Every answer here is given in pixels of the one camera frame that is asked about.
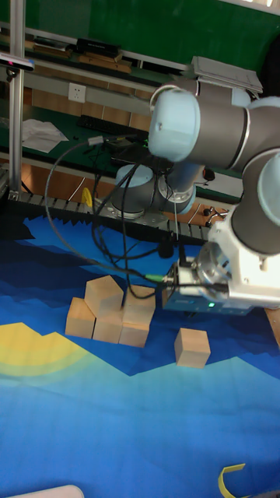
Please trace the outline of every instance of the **green wall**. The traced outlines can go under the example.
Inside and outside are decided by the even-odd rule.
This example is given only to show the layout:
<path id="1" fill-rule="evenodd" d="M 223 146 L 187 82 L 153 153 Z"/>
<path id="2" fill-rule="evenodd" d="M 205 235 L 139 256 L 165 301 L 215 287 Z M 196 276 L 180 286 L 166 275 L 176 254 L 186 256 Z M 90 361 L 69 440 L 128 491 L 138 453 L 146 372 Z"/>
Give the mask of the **green wall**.
<path id="1" fill-rule="evenodd" d="M 9 0 L 0 0 L 9 21 Z M 201 55 L 259 70 L 280 16 L 219 0 L 26 0 L 26 25 L 188 63 Z"/>

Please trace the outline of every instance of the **electrical outlet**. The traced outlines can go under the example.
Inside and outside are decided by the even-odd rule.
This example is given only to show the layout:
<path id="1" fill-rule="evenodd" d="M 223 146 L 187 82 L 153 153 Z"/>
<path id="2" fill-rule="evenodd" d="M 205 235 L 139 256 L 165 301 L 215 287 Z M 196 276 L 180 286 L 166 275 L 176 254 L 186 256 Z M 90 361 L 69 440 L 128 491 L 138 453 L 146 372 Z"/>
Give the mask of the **electrical outlet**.
<path id="1" fill-rule="evenodd" d="M 69 83 L 68 99 L 74 102 L 86 102 L 86 86 Z"/>

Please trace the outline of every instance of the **wooden cube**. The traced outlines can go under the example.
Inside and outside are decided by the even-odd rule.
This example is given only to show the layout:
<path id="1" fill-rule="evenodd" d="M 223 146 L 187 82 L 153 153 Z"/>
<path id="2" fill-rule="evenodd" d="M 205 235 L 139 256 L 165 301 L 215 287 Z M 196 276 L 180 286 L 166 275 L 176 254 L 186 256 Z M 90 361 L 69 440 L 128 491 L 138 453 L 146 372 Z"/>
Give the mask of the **wooden cube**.
<path id="1" fill-rule="evenodd" d="M 113 311 L 106 317 L 96 319 L 93 339 L 117 344 L 120 340 L 121 329 L 122 311 Z"/>
<path id="2" fill-rule="evenodd" d="M 133 345 L 137 348 L 144 348 L 148 335 L 148 325 L 123 323 L 120 344 Z"/>
<path id="3" fill-rule="evenodd" d="M 123 296 L 123 291 L 109 275 L 86 283 L 85 302 L 98 318 L 119 311 Z"/>
<path id="4" fill-rule="evenodd" d="M 131 286 L 131 288 L 138 296 L 148 296 L 152 293 L 152 289 L 149 287 Z M 140 324 L 148 327 L 155 313 L 155 308 L 155 296 L 151 296 L 148 299 L 137 299 L 131 294 L 130 289 L 128 289 L 124 302 L 123 322 L 125 324 Z"/>
<path id="5" fill-rule="evenodd" d="M 211 354 L 207 332 L 181 328 L 175 341 L 175 354 L 177 365 L 203 368 Z"/>
<path id="6" fill-rule="evenodd" d="M 73 297 L 67 315 L 65 334 L 91 339 L 95 321 L 96 317 L 86 306 L 84 299 Z"/>
<path id="7" fill-rule="evenodd" d="M 267 308 L 264 311 L 267 314 L 276 342 L 280 347 L 280 308 L 276 310 L 269 310 Z"/>

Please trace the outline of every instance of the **yellow object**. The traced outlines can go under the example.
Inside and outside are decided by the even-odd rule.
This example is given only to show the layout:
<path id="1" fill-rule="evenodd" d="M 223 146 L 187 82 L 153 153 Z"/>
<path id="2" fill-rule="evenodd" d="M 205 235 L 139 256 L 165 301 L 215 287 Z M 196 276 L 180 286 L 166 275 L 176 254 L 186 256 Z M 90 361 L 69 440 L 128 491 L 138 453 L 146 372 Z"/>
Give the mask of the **yellow object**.
<path id="1" fill-rule="evenodd" d="M 93 198 L 90 194 L 90 191 L 87 187 L 85 187 L 82 191 L 82 204 L 86 204 L 89 208 L 93 207 Z"/>
<path id="2" fill-rule="evenodd" d="M 230 467 L 223 468 L 222 472 L 219 475 L 218 484 L 219 484 L 219 490 L 225 498 L 236 498 L 236 497 L 233 496 L 232 493 L 230 493 L 228 489 L 225 487 L 225 483 L 223 481 L 223 475 L 227 474 L 228 472 L 235 472 L 236 470 L 242 470 L 243 467 L 245 467 L 245 465 L 246 464 L 231 465 Z"/>
<path id="3" fill-rule="evenodd" d="M 0 374 L 51 374 L 86 356 L 87 351 L 57 332 L 42 336 L 23 323 L 0 327 Z"/>

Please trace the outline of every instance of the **black cable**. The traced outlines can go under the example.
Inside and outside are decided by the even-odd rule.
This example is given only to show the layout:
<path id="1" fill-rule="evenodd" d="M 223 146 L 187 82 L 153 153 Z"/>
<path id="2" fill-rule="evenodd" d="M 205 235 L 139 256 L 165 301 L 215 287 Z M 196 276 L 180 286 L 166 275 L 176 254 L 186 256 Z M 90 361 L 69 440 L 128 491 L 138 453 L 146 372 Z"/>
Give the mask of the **black cable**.
<path id="1" fill-rule="evenodd" d="M 135 291 L 132 289 L 132 287 L 131 287 L 131 281 L 130 281 L 129 274 L 128 274 L 129 268 L 128 268 L 128 253 L 127 253 L 127 245 L 126 245 L 126 229 L 125 229 L 125 221 L 124 221 L 124 203 L 125 203 L 125 195 L 126 195 L 126 193 L 128 191 L 129 184 L 131 182 L 132 176 L 133 175 L 131 175 L 128 178 L 128 180 L 127 180 L 127 182 L 126 182 L 126 184 L 124 186 L 124 193 L 123 193 L 123 197 L 121 199 L 121 223 L 122 223 L 123 241 L 124 241 L 124 265 L 125 265 L 125 269 L 127 270 L 126 280 L 127 280 L 128 288 L 129 288 L 129 291 L 130 291 L 131 295 L 133 297 L 137 298 L 137 299 L 144 300 L 144 299 L 148 299 L 149 297 L 155 296 L 156 291 L 154 290 L 153 293 L 150 293 L 147 296 L 138 296 L 135 293 Z"/>
<path id="2" fill-rule="evenodd" d="M 23 181 L 22 181 L 22 186 L 23 186 L 23 188 L 25 188 L 27 194 L 33 195 L 33 192 L 31 192 L 31 190 L 25 185 L 25 183 L 23 183 Z"/>
<path id="3" fill-rule="evenodd" d="M 157 186 L 158 186 L 158 179 L 159 179 L 159 161 L 160 161 L 160 159 L 158 160 L 156 171 L 154 171 L 154 188 L 152 191 L 151 202 L 149 203 L 149 206 L 147 208 L 145 208 L 145 212 L 147 212 L 152 207 L 152 204 L 155 200 Z"/>
<path id="4" fill-rule="evenodd" d="M 166 189 L 166 198 L 165 198 L 165 201 L 164 201 L 163 207 L 161 208 L 161 211 L 162 211 L 162 212 L 164 211 L 164 209 L 165 209 L 165 207 L 166 207 L 167 202 L 170 200 L 170 198 L 173 196 L 173 193 L 174 193 L 174 192 L 173 192 L 173 189 L 171 188 L 171 186 L 170 186 L 170 185 L 169 185 L 169 183 L 168 183 L 167 177 L 168 177 L 168 175 L 167 175 L 167 174 L 165 174 L 165 175 L 164 175 L 164 180 L 165 180 L 165 182 L 166 182 L 167 189 Z"/>
<path id="5" fill-rule="evenodd" d="M 205 187 L 209 187 L 209 183 L 207 181 L 204 182 L 195 181 L 194 185 L 204 185 Z"/>
<path id="6" fill-rule="evenodd" d="M 91 265 L 95 265 L 95 266 L 100 266 L 101 268 L 105 268 L 106 270 L 109 270 L 109 271 L 112 271 L 112 270 L 115 270 L 116 268 L 114 267 L 111 267 L 109 265 L 105 265 L 104 263 L 101 263 L 97 260 L 94 260 L 92 258 L 88 258 L 86 257 L 84 254 L 81 254 L 79 253 L 75 248 L 73 248 L 71 246 L 71 244 L 69 244 L 65 238 L 60 234 L 60 232 L 57 230 L 56 226 L 54 225 L 54 222 L 51 218 L 51 214 L 50 214 L 50 209 L 48 207 L 48 188 L 49 188 L 49 185 L 50 185 L 50 181 L 51 181 L 51 177 L 52 177 L 52 174 L 53 172 L 55 171 L 55 168 L 57 167 L 57 165 L 61 162 L 61 160 L 67 155 L 69 154 L 71 151 L 73 150 L 76 150 L 78 147 L 82 147 L 84 145 L 88 145 L 89 142 L 86 141 L 86 142 L 81 142 L 79 144 L 77 144 L 76 146 L 74 147 L 71 147 L 70 149 L 68 149 L 67 151 L 65 151 L 63 154 L 61 154 L 61 156 L 55 161 L 53 167 L 51 168 L 51 171 L 49 173 L 49 176 L 47 178 L 47 183 L 46 183 L 46 188 L 45 188 L 45 192 L 44 192 L 44 205 L 45 205 L 45 210 L 46 210 L 46 214 L 47 214 L 47 219 L 51 225 L 51 228 L 52 230 L 54 231 L 54 233 L 57 235 L 58 239 L 73 253 L 75 254 L 78 258 L 82 259 L 83 261 L 86 261 L 87 263 L 90 263 Z M 135 173 L 135 171 L 137 170 L 139 165 L 135 164 L 131 170 L 121 179 L 121 181 L 115 185 L 114 189 L 112 190 L 112 192 L 110 192 L 109 195 L 106 196 L 106 198 L 101 202 L 99 208 L 97 209 L 96 211 L 96 216 L 98 216 L 100 214 L 100 212 L 102 211 L 103 207 L 106 205 L 106 203 L 108 202 L 108 200 L 110 199 L 110 197 L 114 194 L 115 191 L 117 191 L 118 188 L 121 187 L 121 185 L 126 181 L 128 180 L 128 182 L 126 183 L 125 187 L 125 191 L 124 191 L 124 196 L 123 196 L 123 202 L 122 202 L 122 223 L 123 223 L 123 228 L 124 228 L 124 232 L 123 232 L 123 235 L 124 235 L 124 256 L 126 257 L 125 258 L 125 265 L 126 265 L 126 268 L 117 268 L 117 270 L 120 272 L 120 273 L 124 273 L 125 275 L 128 275 L 128 277 L 130 275 L 133 275 L 133 276 L 137 276 L 137 277 L 140 277 L 141 279 L 144 279 L 146 282 L 150 282 L 150 283 L 155 283 L 155 280 L 153 279 L 149 279 L 148 277 L 146 277 L 145 275 L 143 275 L 142 273 L 138 272 L 137 270 L 134 270 L 134 269 L 129 269 L 127 268 L 128 266 L 128 260 L 127 260 L 127 251 L 126 251 L 126 240 L 125 240 L 125 237 L 126 237 L 126 233 L 125 233 L 125 223 L 124 223 L 124 198 L 125 198 L 125 193 L 126 193 L 126 190 L 128 189 L 128 185 L 129 185 L 129 182 L 133 176 L 133 174 Z M 171 287 L 170 285 L 168 285 L 168 282 L 163 282 L 163 283 L 160 283 L 158 285 L 158 287 L 160 288 L 166 288 L 166 287 Z M 216 289 L 218 290 L 219 292 L 225 292 L 228 288 L 227 288 L 227 285 L 225 284 L 201 284 L 201 283 L 188 283 L 188 284 L 178 284 L 176 285 L 175 287 L 201 287 L 202 289 Z"/>
<path id="7" fill-rule="evenodd" d="M 136 171 L 136 169 L 137 169 L 138 166 L 140 166 L 140 164 L 135 165 L 134 168 L 132 168 L 133 173 L 132 173 L 132 170 L 131 170 L 131 172 L 128 172 L 129 177 L 131 179 L 132 179 L 132 176 L 133 176 L 133 174 Z M 124 255 L 120 256 L 119 254 L 113 254 L 113 253 L 111 253 L 109 251 L 109 249 L 108 249 L 108 247 L 107 247 L 107 245 L 106 245 L 106 243 L 104 241 L 104 238 L 103 238 L 102 234 L 100 233 L 100 227 L 99 227 L 99 224 L 98 224 L 97 213 L 95 211 L 95 205 L 94 205 L 94 198 L 95 198 L 96 189 L 97 189 L 98 182 L 100 181 L 100 178 L 101 178 L 101 176 L 98 176 L 98 179 L 96 179 L 96 182 L 94 184 L 94 189 L 93 189 L 93 216 L 94 216 L 94 223 L 92 224 L 92 236 L 93 236 L 93 240 L 94 240 L 95 245 L 103 253 L 103 256 L 106 255 L 110 259 L 111 264 L 115 268 L 118 268 L 117 267 L 117 262 L 119 262 L 122 259 L 125 259 L 125 258 L 127 258 L 129 260 L 140 259 L 140 258 L 145 258 L 146 256 L 149 256 L 149 255 L 157 252 L 157 249 L 152 249 L 152 250 L 147 251 L 147 252 L 145 252 L 143 254 L 138 254 L 136 256 L 127 256 L 127 257 L 125 257 Z M 152 201 L 151 201 L 150 205 L 153 203 L 153 199 L 154 199 L 155 194 L 156 194 L 156 178 L 155 178 L 155 183 L 154 183 L 154 192 L 153 192 L 153 195 L 152 195 Z M 97 231 L 98 231 L 98 234 L 99 234 L 100 244 L 99 244 L 99 242 L 97 241 L 97 239 L 95 237 L 95 233 L 94 233 L 95 228 L 97 228 Z"/>
<path id="8" fill-rule="evenodd" d="M 94 185 L 95 185 L 95 184 L 96 184 L 96 182 L 97 182 L 97 178 L 98 178 L 98 176 L 97 176 L 97 174 L 95 174 L 95 175 L 94 175 Z M 94 197 L 96 197 L 96 199 L 99 199 L 99 195 L 98 195 L 97 190 L 95 191 L 95 195 L 93 195 L 93 199 L 94 199 Z"/>

